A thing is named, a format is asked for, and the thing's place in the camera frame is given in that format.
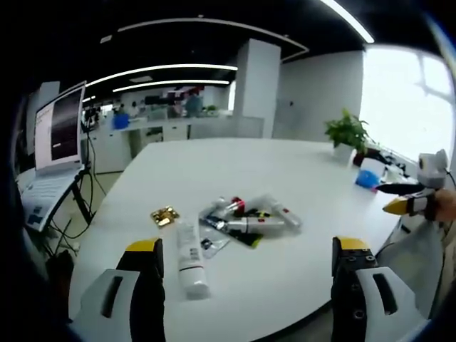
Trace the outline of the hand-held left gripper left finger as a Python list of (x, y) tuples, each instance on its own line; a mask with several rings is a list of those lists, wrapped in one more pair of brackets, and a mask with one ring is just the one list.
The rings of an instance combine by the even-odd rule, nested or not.
[(82, 341), (165, 341), (161, 238), (130, 244), (84, 292), (73, 330)]

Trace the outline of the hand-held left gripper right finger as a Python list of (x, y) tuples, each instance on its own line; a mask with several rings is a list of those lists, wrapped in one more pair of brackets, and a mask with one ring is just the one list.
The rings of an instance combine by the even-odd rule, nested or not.
[(412, 341), (428, 320), (415, 293), (360, 239), (334, 237), (332, 341)]

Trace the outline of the person's right hand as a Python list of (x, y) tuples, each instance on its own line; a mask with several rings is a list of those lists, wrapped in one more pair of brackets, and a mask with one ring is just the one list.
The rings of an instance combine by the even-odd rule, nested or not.
[(456, 193), (454, 190), (438, 190), (435, 193), (437, 201), (436, 220), (451, 222), (456, 218)]

